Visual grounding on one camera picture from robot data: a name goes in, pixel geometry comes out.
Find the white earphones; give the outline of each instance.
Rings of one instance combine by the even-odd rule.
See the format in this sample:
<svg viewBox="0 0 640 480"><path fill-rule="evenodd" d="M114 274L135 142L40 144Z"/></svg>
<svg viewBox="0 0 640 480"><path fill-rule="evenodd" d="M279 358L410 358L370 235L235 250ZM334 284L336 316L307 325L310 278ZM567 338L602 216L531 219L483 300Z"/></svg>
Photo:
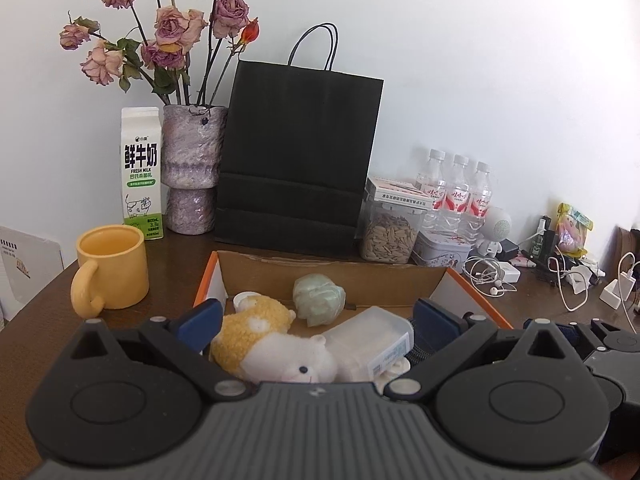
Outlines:
<svg viewBox="0 0 640 480"><path fill-rule="evenodd" d="M466 264L472 262L471 269L466 268ZM476 265L480 262L484 263L486 268L482 271L474 272ZM500 264L494 258L482 258L480 256L470 256L462 267L463 272L469 277L471 285L483 296L489 298L501 298L505 292L515 292L516 288L511 283L504 283L502 277L504 271L500 268ZM480 290L479 285L491 284L492 287L489 292Z"/></svg>

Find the yellow mug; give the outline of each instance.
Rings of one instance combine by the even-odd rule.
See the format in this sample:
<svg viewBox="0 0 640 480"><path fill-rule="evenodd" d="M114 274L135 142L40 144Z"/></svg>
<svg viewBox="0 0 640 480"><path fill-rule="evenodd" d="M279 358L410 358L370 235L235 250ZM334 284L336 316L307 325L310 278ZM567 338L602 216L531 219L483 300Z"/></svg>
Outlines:
<svg viewBox="0 0 640 480"><path fill-rule="evenodd" d="M96 317L102 309L120 309L142 301L149 291L145 236L128 225L105 225L76 242L80 268L71 283L71 304L78 316Z"/></svg>

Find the purple textured vase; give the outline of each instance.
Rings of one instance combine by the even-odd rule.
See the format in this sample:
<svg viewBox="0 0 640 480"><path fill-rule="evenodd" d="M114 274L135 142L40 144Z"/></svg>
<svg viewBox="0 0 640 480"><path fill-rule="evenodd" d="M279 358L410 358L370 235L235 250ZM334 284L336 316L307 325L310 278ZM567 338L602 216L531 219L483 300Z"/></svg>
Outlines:
<svg viewBox="0 0 640 480"><path fill-rule="evenodd" d="M164 221L176 233L213 229L226 108L167 105L162 123L162 183L171 188Z"/></svg>

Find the black paper bag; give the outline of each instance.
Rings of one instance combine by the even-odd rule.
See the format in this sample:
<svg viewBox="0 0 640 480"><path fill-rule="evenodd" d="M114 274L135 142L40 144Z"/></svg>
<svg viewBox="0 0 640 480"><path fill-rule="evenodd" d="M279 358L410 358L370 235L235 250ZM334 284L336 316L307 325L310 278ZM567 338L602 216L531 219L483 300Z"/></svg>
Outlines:
<svg viewBox="0 0 640 480"><path fill-rule="evenodd" d="M332 72L338 36L309 29L286 66L236 69L216 208L216 239L301 253L348 253L362 202L383 81ZM318 27L325 70L292 66Z"/></svg>

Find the water bottle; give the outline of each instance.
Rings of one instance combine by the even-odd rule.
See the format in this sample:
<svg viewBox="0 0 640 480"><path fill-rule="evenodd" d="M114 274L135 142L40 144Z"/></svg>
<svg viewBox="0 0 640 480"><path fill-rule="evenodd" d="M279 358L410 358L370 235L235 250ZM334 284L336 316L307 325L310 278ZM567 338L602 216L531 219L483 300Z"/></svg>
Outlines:
<svg viewBox="0 0 640 480"><path fill-rule="evenodd" d="M460 227L462 214L469 199L469 184L465 178L465 168L469 163L466 156L456 155L453 168L447 180L447 192L438 215L436 231L444 234L456 234Z"/></svg>
<svg viewBox="0 0 640 480"><path fill-rule="evenodd" d="M479 230L484 225L484 215L493 194L489 180L490 172L491 167L488 164L478 162L478 170L471 179L471 196L460 225L460 235L470 244L478 240Z"/></svg>
<svg viewBox="0 0 640 480"><path fill-rule="evenodd" d="M424 215L422 222L423 231L432 231L436 227L440 208L444 202L444 194L446 191L444 172L442 171L442 161L444 160L444 152L439 150L431 150L429 152L429 161L424 173L419 173L415 179L415 187L420 189L426 196L433 200L433 206Z"/></svg>

